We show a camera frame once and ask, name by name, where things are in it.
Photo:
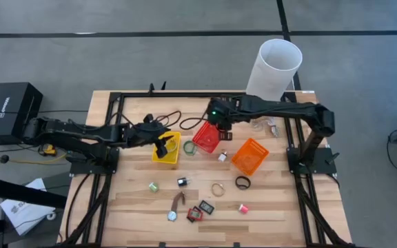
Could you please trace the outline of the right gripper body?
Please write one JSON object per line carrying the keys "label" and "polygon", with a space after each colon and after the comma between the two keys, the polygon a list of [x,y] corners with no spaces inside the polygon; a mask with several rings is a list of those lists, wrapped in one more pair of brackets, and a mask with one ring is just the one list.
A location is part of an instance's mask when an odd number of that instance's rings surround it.
{"label": "right gripper body", "polygon": [[235,109],[236,101],[232,99],[211,98],[206,109],[207,121],[212,125],[234,124]]}

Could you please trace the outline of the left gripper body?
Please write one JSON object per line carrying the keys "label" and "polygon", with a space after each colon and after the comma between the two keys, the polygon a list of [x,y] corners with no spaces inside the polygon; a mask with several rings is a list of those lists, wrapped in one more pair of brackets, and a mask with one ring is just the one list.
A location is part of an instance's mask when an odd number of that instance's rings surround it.
{"label": "left gripper body", "polygon": [[161,123],[138,123],[129,129],[129,146],[138,147],[150,144],[162,146],[166,141],[159,137],[169,130]]}

